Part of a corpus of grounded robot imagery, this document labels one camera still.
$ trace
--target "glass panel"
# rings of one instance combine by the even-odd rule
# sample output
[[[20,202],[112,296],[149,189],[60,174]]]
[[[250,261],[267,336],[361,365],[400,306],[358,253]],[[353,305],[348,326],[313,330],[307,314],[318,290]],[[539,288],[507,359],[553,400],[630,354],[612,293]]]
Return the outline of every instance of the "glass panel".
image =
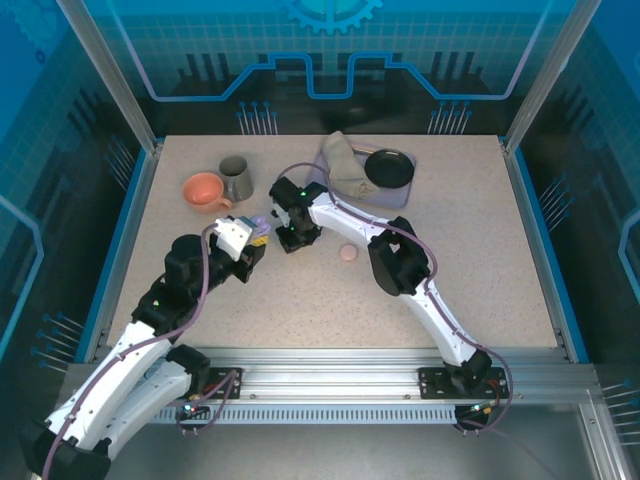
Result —
[[[55,2],[2,5],[0,477],[23,478],[15,431],[54,405],[140,147]]]
[[[522,143],[605,386],[640,381],[639,15],[637,2],[603,1]]]
[[[158,135],[505,133],[573,5],[88,2]]]

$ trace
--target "cable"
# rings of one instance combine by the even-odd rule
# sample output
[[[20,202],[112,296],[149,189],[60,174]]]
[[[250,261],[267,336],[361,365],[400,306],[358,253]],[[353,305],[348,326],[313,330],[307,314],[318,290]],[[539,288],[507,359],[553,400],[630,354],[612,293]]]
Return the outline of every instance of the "cable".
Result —
[[[311,163],[311,162],[300,162],[300,163],[295,163],[293,165],[290,165],[289,167],[285,168],[280,175],[278,175],[278,179],[282,178],[284,176],[285,173],[287,173],[289,170],[293,170],[294,168],[298,168],[298,167],[313,167],[317,170],[320,170],[322,172],[322,174],[324,175],[325,181],[327,183],[327,190],[329,192],[329,198],[331,198],[331,201],[333,203],[335,203],[336,207],[345,212],[348,215],[351,215],[352,217],[365,222],[365,223],[370,223],[376,227],[379,228],[384,228],[384,229],[388,229],[391,230],[392,232],[395,232],[397,234],[403,235],[404,237],[408,238],[409,240],[412,240],[413,242],[415,242],[416,244],[418,244],[425,252],[425,254],[431,259],[431,262],[433,264],[433,269],[431,272],[431,275],[429,275],[427,277],[426,282],[424,282],[424,292],[427,295],[427,297],[429,297],[429,299],[431,299],[431,301],[433,302],[433,304],[436,307],[436,310],[438,310],[438,313],[442,316],[442,318],[444,319],[445,323],[447,324],[447,326],[451,329],[451,331],[458,336],[463,342],[465,342],[467,345],[470,345],[471,347],[475,348],[476,350],[480,350],[484,353],[486,353],[489,356],[492,356],[496,359],[498,359],[498,361],[500,363],[502,363],[502,365],[504,366],[504,369],[507,373],[507,378],[509,381],[509,396],[507,397],[507,402],[504,405],[503,410],[500,412],[500,414],[498,415],[498,417],[491,422],[490,425],[488,425],[487,427],[484,428],[484,430],[491,430],[495,425],[497,425],[500,421],[502,421],[502,419],[504,418],[504,415],[507,413],[507,410],[509,410],[509,407],[511,406],[511,402],[513,401],[513,374],[511,372],[511,368],[509,367],[509,365],[507,364],[507,361],[504,359],[504,357],[498,353],[496,353],[495,351],[480,345],[479,343],[474,342],[473,340],[471,340],[470,338],[468,338],[466,335],[463,335],[462,333],[460,333],[459,329],[453,324],[453,322],[451,321],[451,319],[449,318],[449,316],[444,312],[444,310],[440,307],[440,305],[438,304],[436,298],[434,297],[434,295],[431,293],[431,291],[429,290],[429,283],[435,278],[436,274],[438,273],[438,262],[436,260],[436,256],[433,253],[433,251],[427,246],[426,243],[424,243],[422,240],[420,240],[419,238],[417,238],[415,235],[410,234],[409,232],[405,232],[404,230],[402,230],[401,228],[397,228],[394,227],[392,225],[388,225],[388,224],[384,224],[384,223],[380,223],[380,222],[371,222],[370,219],[368,219],[367,217],[364,217],[363,215],[360,215],[357,212],[354,212],[344,206],[342,206],[340,204],[340,201],[338,199],[336,199],[333,189],[331,188],[331,179],[329,178],[329,172],[327,172],[327,170],[325,170],[324,168],[322,168],[319,165],[316,165],[315,163]]]
[[[218,420],[218,418],[220,418],[220,415],[222,414],[222,410],[224,409],[224,406],[227,403],[229,395],[231,395],[231,392],[233,391],[233,384],[236,381],[237,375],[238,375],[238,373],[235,370],[231,370],[220,381],[220,383],[218,385],[216,385],[213,389],[211,389],[211,391],[208,392],[204,397],[199,398],[197,400],[194,400],[193,402],[184,402],[182,404],[179,404],[179,405],[182,405],[182,406],[184,406],[184,405],[200,405],[201,403],[205,402],[206,400],[211,398],[213,395],[215,395],[216,392],[218,392],[224,386],[225,383],[227,383],[227,382],[229,383],[229,386],[227,387],[227,390],[224,392],[224,397],[222,398],[222,402],[220,403],[220,406],[218,407],[218,410],[216,411],[215,415],[213,415],[213,417],[211,417],[211,420],[209,420],[202,427],[197,427],[197,428],[194,427],[192,430],[187,430],[186,428],[184,428],[184,426],[180,422],[180,417],[176,417],[176,426],[180,430],[182,430],[182,434],[183,435],[186,435],[187,433],[190,433],[190,434],[193,434],[193,435],[197,435],[198,432],[201,432],[203,430],[207,430],[208,428],[211,428],[211,426],[214,423],[216,423],[216,421]]]
[[[445,323],[456,334],[457,337],[459,337],[463,342],[465,342],[466,344],[472,346],[473,348],[475,348],[477,350],[480,350],[482,352],[485,352],[487,355],[490,355],[492,357],[497,358],[498,361],[500,363],[502,363],[502,366],[504,367],[504,370],[507,373],[507,380],[509,382],[509,387],[510,387],[509,388],[509,396],[507,397],[507,403],[505,403],[504,408],[498,414],[498,417],[493,422],[491,422],[491,424],[489,424],[485,428],[483,428],[483,430],[489,431],[489,430],[493,429],[494,426],[496,426],[499,422],[502,421],[502,419],[504,418],[505,414],[509,410],[509,407],[511,407],[511,402],[513,402],[513,373],[511,372],[511,367],[509,367],[509,364],[507,363],[507,361],[504,359],[504,357],[502,355],[500,355],[499,353],[491,350],[490,348],[487,348],[487,347],[485,347],[483,345],[480,345],[479,343],[474,342],[473,340],[468,338],[466,335],[463,335],[462,333],[460,333],[460,331],[456,328],[456,326],[453,324],[451,319],[444,312],[442,307],[440,307],[440,305],[438,304],[436,298],[433,296],[433,294],[430,291],[427,291],[427,296],[431,299],[431,302],[435,305],[436,310],[438,310],[438,313],[440,314],[440,316],[444,319]]]
[[[387,223],[371,222],[371,220],[369,218],[367,218],[367,217],[365,217],[363,215],[360,215],[359,213],[354,212],[353,210],[350,210],[350,209],[344,207],[341,204],[341,201],[336,198],[335,192],[333,191],[333,188],[331,188],[331,180],[329,178],[329,172],[327,172],[320,165],[317,165],[317,164],[311,163],[311,162],[294,163],[293,165],[288,166],[282,172],[280,172],[280,175],[278,175],[278,180],[281,179],[284,176],[284,174],[287,173],[289,170],[293,170],[294,168],[298,168],[298,167],[313,167],[313,168],[318,169],[318,170],[320,170],[322,172],[322,174],[324,175],[325,181],[327,182],[327,190],[328,190],[328,193],[329,193],[329,198],[335,204],[335,206],[338,208],[338,210],[343,211],[347,215],[351,215],[352,217],[360,220],[361,222],[369,223],[369,224],[373,225],[374,227],[384,228],[386,230],[391,230],[392,232],[398,233],[398,234],[408,238],[409,240],[412,240],[414,243],[418,244],[418,246],[420,248],[422,248],[422,250],[424,250],[426,255],[431,260],[431,274],[427,277],[427,282],[426,283],[429,283],[431,280],[433,280],[435,278],[436,274],[438,273],[438,260],[436,259],[436,256],[433,253],[433,251],[429,248],[429,246],[426,243],[424,243],[422,240],[420,240],[415,235],[412,235],[411,233],[406,232],[405,230],[402,230],[401,228],[394,227],[393,225],[389,225]]]
[[[216,223],[209,225],[202,231],[202,234],[200,235],[200,248],[202,250],[202,288],[200,290],[200,297],[198,298],[198,304],[196,306],[196,310],[193,312],[193,315],[191,316],[189,321],[185,323],[183,326],[176,328],[175,330],[172,330],[163,335],[160,335],[159,337],[154,337],[148,340],[144,340],[140,343],[137,343],[127,348],[126,350],[123,350],[119,356],[112,358],[104,366],[104,368],[101,369],[96,374],[96,376],[91,379],[87,387],[78,396],[78,399],[76,400],[73,407],[71,407],[71,411],[65,418],[64,423],[60,427],[60,431],[58,432],[58,434],[53,440],[53,443],[51,444],[51,448],[49,449],[49,453],[47,454],[47,458],[44,462],[44,466],[42,467],[41,480],[49,479],[49,473],[51,471],[51,466],[53,464],[53,457],[55,456],[56,451],[58,450],[58,447],[62,443],[64,435],[67,433],[67,430],[69,430],[69,427],[71,426],[71,424],[75,421],[76,416],[80,411],[80,408],[82,407],[82,404],[85,402],[85,400],[87,399],[89,394],[93,391],[93,389],[98,384],[98,382],[100,382],[100,380],[107,374],[107,372],[111,368],[113,368],[113,366],[116,365],[118,362],[124,361],[127,355],[135,352],[136,350],[144,348],[148,345],[153,345],[154,343],[162,342],[163,340],[169,340],[171,338],[177,337],[178,335],[181,335],[185,330],[191,328],[191,326],[196,322],[196,320],[198,320],[198,317],[202,313],[202,309],[204,307],[204,302],[207,297],[207,290],[209,285],[209,268],[208,268],[209,253],[208,253],[208,245],[207,245],[207,234],[211,230],[213,230],[216,226],[217,226]]]
[[[474,422],[473,420],[462,420],[462,423],[466,423],[468,425],[474,426],[474,427],[476,427],[476,429],[479,429],[479,431],[487,430],[484,427],[484,425],[482,425],[481,423],[478,423],[478,422]],[[505,438],[505,439],[515,443],[517,446],[519,446],[526,454],[528,454],[533,459],[533,461],[535,461],[538,465],[540,465],[551,477],[555,478],[556,480],[562,480],[562,477],[560,475],[555,473],[551,469],[551,467],[549,467],[546,463],[544,463],[544,461],[542,459],[540,459],[540,457],[538,457],[535,453],[533,453],[533,451],[531,449],[529,449],[529,447],[527,447],[524,443],[522,443],[516,437],[508,434],[507,432],[503,432],[502,430],[498,430],[497,428],[493,428],[491,431],[493,433],[495,433],[496,435],[498,435],[498,436],[500,436],[502,438]]]

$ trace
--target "blue frame edge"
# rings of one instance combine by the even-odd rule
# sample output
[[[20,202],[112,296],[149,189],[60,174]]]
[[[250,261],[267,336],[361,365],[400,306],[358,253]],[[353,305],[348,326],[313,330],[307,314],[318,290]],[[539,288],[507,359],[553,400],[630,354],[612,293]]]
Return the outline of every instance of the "blue frame edge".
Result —
[[[575,312],[573,311],[573,306],[571,305],[571,300],[569,299],[569,292],[567,291],[567,286],[564,283],[564,278],[562,277],[562,272],[560,271],[560,265],[558,264],[558,258],[556,257],[555,250],[553,249],[549,231],[547,230],[547,226],[544,223],[544,217],[542,215],[542,210],[540,209],[540,204],[538,203],[538,197],[536,196],[535,189],[533,188],[533,182],[531,181],[531,176],[529,175],[529,169],[527,168],[527,165],[524,161],[524,156],[522,155],[520,147],[518,147],[515,151],[515,158],[516,162],[518,162],[520,173],[522,174],[522,180],[524,182],[526,193],[529,197],[529,202],[531,203],[531,208],[533,210],[536,224],[538,225],[538,230],[540,231],[540,238],[542,238],[542,246],[544,248],[547,259],[549,260],[551,274],[553,275],[553,279],[558,291],[558,296],[560,297],[560,303],[562,304],[562,310],[564,311],[564,315],[567,320],[567,326],[569,327],[569,334],[571,335],[571,338],[566,340],[573,343],[573,347],[578,357],[578,362],[589,363],[589,354],[587,353],[584,340],[582,339],[582,333],[580,332],[580,327],[578,326],[578,320],[576,319]]]
[[[136,166],[133,169],[131,181],[129,182],[129,188],[127,189],[127,194],[124,197],[120,215],[118,216],[118,222],[116,223],[113,237],[111,237],[111,244],[109,245],[109,250],[107,251],[107,257],[105,258],[104,266],[102,267],[102,272],[100,273],[100,278],[98,279],[96,293],[93,295],[93,301],[91,302],[91,308],[89,309],[89,314],[87,315],[87,321],[84,325],[82,336],[80,337],[80,344],[78,345],[78,349],[76,350],[74,358],[75,363],[83,363],[89,347],[91,346],[91,338],[93,337],[93,331],[97,326],[96,323],[98,322],[98,312],[100,310],[100,305],[102,304],[102,300],[104,298],[104,293],[107,288],[107,282],[109,280],[109,276],[111,275],[111,270],[115,262],[116,253],[118,251],[118,248],[120,247],[122,233],[124,232],[124,226],[127,222],[127,218],[131,210],[133,196],[138,187],[140,174],[142,172],[142,167],[144,165],[146,156],[147,152],[144,149],[140,149],[138,160],[136,161]]]

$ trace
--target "ceramic mug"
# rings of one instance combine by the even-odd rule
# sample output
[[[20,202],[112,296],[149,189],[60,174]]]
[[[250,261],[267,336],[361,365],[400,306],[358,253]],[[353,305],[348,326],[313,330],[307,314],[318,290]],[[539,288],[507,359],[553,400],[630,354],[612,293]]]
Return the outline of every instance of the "ceramic mug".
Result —
[[[233,202],[241,202],[253,195],[249,165],[243,157],[234,155],[223,159],[220,162],[220,174],[227,189],[227,196]]]
[[[184,182],[182,196],[199,213],[215,213],[233,206],[233,203],[224,197],[222,179],[209,172],[197,173]]]

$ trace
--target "small round ball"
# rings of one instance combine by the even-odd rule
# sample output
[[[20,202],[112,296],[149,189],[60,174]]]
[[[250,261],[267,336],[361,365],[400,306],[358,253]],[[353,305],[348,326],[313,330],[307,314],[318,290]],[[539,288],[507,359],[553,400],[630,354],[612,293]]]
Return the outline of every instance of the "small round ball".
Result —
[[[345,262],[353,262],[358,258],[358,248],[350,243],[343,245],[340,247],[340,258]]]

